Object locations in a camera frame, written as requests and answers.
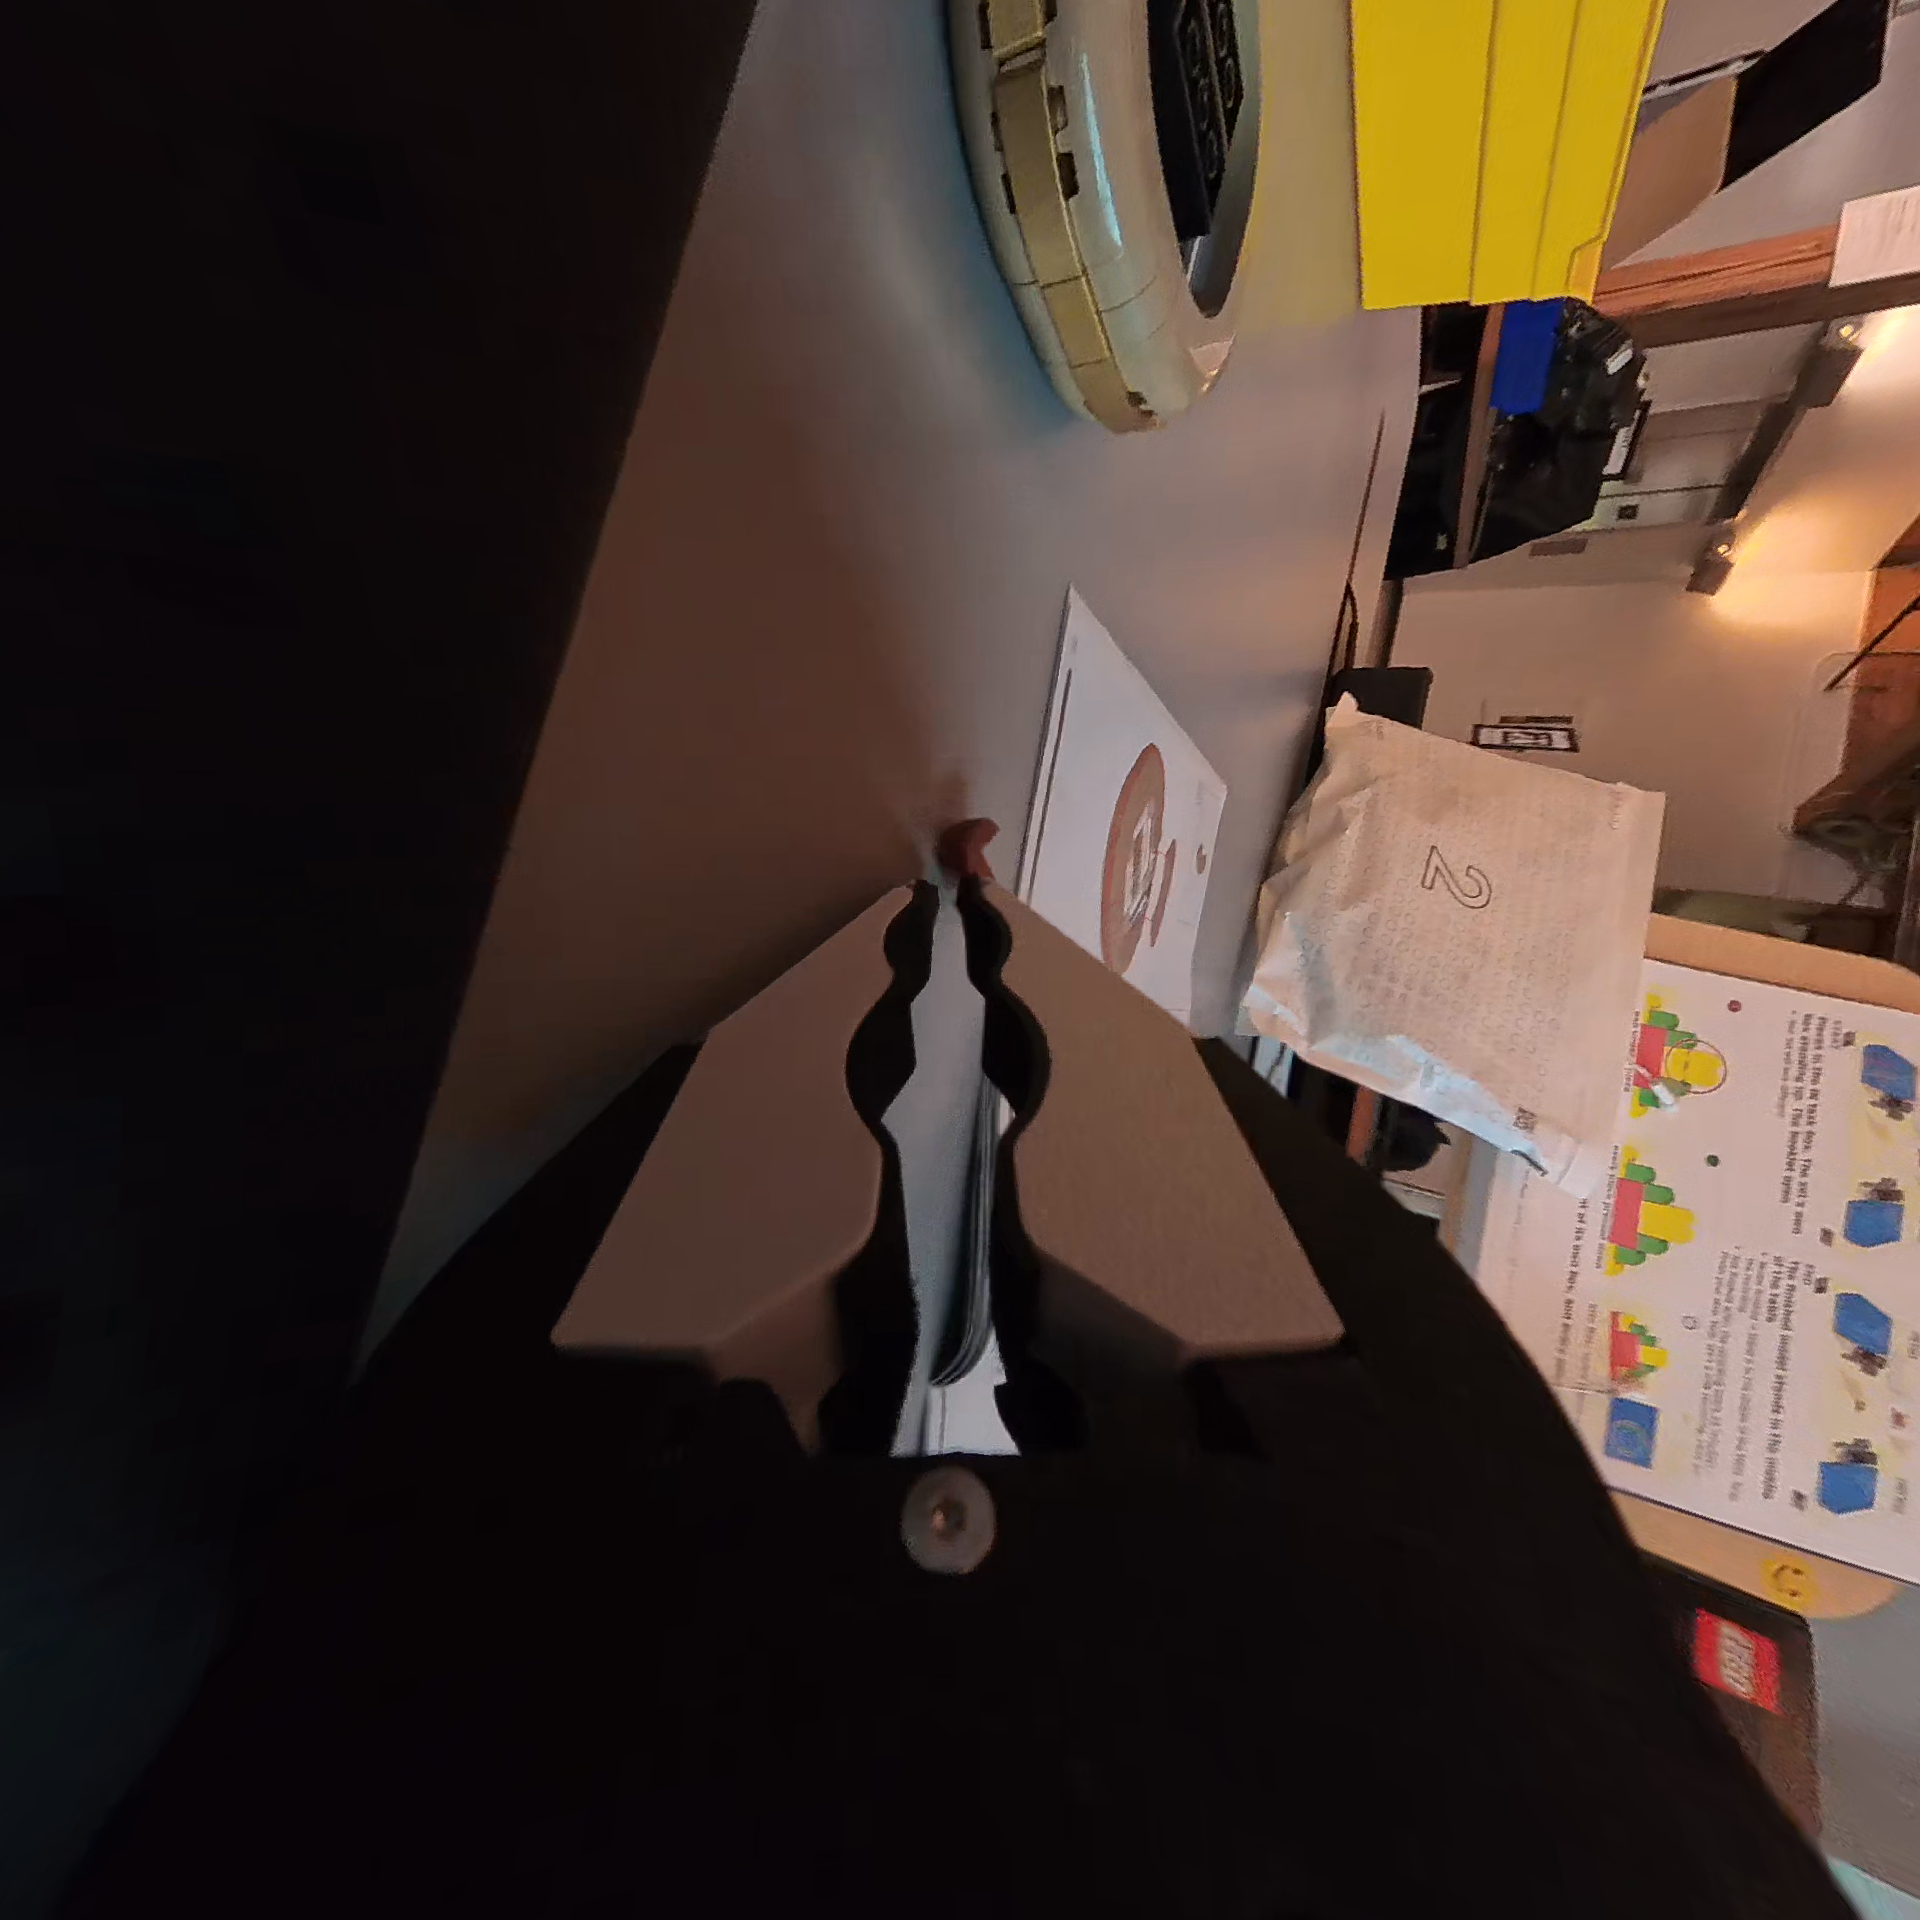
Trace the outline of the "wooden poster board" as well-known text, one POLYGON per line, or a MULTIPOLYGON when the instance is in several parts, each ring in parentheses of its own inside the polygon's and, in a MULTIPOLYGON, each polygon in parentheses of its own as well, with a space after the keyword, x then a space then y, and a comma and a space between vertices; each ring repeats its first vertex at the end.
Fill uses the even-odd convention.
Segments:
MULTIPOLYGON (((1649 916, 1650 961, 1733 980, 1813 992, 1914 1016, 1919 974, 1882 957, 1789 943, 1769 935, 1649 916)), ((1700 1517, 1632 1492, 1611 1492, 1621 1524, 1643 1553, 1723 1589, 1781 1604, 1805 1621, 1872 1616, 1914 1584, 1799 1543, 1700 1517)))

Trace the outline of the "yellow Lego brick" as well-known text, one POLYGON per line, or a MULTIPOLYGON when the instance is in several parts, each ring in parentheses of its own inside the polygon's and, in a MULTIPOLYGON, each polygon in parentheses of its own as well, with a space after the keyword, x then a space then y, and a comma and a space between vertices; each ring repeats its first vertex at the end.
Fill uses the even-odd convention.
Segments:
POLYGON ((1588 302, 1661 1, 1352 1, 1361 307, 1588 302))

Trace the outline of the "white instruction booklet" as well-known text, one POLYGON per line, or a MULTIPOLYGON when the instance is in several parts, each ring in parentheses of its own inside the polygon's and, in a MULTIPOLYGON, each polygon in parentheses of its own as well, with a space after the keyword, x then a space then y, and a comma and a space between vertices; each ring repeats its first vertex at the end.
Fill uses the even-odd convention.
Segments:
MULTIPOLYGON (((1229 796, 1088 600, 1069 590, 1041 765, 1007 887, 1069 941, 1179 1022, 1229 796)), ((984 1077, 968 1141, 968 1235, 930 1364, 917 1451, 1013 1454, 996 1387, 991 1236, 1000 1137, 1013 1113, 984 1077)))

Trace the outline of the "white numbered paper bag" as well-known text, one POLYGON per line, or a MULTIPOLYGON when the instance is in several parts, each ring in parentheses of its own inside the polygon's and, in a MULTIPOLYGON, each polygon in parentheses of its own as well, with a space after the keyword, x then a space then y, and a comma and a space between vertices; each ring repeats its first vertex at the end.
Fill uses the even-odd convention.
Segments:
POLYGON ((1664 796, 1343 694, 1255 908, 1236 1025, 1551 1187, 1609 1176, 1664 796))

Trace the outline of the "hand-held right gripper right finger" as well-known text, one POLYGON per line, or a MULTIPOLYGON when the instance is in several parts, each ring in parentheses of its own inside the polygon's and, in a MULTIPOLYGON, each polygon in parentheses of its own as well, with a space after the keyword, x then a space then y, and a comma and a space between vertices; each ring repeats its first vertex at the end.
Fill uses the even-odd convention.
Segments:
POLYGON ((1200 1371, 1338 1353, 1339 1313, 1187 1025, 992 879, 960 916, 1000 1414, 1023 1454, 1191 1446, 1200 1371))

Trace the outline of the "white instruction poster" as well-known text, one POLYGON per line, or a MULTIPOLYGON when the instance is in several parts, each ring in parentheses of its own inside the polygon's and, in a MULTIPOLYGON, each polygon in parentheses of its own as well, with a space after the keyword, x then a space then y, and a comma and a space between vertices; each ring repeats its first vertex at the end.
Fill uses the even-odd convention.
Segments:
POLYGON ((1501 1167, 1472 1270, 1618 1499, 1915 1585, 1904 993, 1650 956, 1601 1184, 1501 1167))

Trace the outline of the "round tan brick model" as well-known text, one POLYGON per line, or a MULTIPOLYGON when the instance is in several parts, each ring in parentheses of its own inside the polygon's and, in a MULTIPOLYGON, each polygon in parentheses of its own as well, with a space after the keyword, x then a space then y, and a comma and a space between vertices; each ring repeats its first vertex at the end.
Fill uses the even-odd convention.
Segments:
POLYGON ((948 1, 977 212, 1064 405, 1187 415, 1233 355, 1265 143, 1260 1, 948 1))

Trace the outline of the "black toy box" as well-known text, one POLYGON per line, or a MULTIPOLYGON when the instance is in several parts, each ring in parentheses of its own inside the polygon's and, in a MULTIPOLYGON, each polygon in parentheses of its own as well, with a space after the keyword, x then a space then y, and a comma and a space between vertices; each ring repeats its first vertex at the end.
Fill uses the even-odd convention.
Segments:
POLYGON ((1685 1664, 1793 1824, 1823 1840, 1818 1659, 1796 1612, 1711 1575, 1649 1559, 1685 1664))

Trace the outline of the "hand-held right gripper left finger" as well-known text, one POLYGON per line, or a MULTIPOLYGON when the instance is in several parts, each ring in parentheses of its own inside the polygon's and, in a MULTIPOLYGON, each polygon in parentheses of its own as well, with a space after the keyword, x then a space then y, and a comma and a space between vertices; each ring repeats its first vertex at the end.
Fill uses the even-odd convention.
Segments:
POLYGON ((807 1448, 896 1448, 921 1312, 884 1115, 937 918, 930 881, 900 885, 712 1028, 555 1351, 767 1385, 807 1448))

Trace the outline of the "large blue plastic bin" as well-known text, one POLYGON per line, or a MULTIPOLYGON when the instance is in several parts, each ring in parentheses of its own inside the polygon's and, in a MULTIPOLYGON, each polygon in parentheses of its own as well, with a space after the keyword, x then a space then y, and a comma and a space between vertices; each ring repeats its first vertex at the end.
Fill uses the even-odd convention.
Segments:
POLYGON ((1565 312, 1565 296, 1501 307, 1490 388, 1495 411, 1533 415, 1546 406, 1565 312))

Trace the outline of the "black backpack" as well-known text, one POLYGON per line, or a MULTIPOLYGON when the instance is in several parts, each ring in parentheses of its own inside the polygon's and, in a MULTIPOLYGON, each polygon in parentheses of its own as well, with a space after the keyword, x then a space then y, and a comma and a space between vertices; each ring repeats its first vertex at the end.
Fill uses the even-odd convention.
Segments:
POLYGON ((1616 448, 1632 441, 1643 398, 1641 345, 1618 320, 1569 296, 1544 409, 1533 415, 1495 411, 1472 559, 1493 559, 1588 520, 1616 448))

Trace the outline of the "black and cardboard open box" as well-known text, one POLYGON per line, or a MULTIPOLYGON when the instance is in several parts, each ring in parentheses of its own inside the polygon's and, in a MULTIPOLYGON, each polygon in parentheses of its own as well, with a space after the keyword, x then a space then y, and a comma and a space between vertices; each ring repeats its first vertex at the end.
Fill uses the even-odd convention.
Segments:
POLYGON ((1883 78, 1890 17, 1890 1, 1833 1, 1762 52, 1649 85, 1601 269, 1859 105, 1883 78))

